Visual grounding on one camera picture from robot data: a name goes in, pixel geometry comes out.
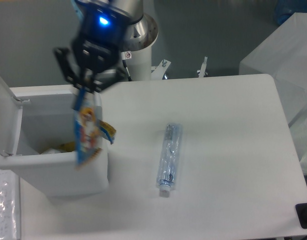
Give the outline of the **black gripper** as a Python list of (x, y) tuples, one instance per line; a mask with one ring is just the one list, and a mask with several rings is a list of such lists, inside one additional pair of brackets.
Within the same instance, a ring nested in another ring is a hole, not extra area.
[[(123, 38), (130, 23), (130, 13), (112, 1), (73, 0), (72, 3), (81, 16), (81, 23), (71, 49), (80, 70), (89, 70), (87, 91), (100, 93), (126, 79), (123, 68), (109, 68), (119, 60)], [(70, 65), (70, 53), (67, 47), (53, 49), (64, 80), (80, 90), (85, 85)]]

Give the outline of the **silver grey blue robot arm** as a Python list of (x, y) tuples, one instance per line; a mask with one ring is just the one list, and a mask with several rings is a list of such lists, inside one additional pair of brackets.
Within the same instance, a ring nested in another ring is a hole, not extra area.
[(53, 50), (63, 78), (77, 89), (101, 92), (133, 80), (123, 58), (150, 46), (158, 36), (154, 20), (144, 13), (141, 0), (73, 0), (80, 20), (70, 47)]

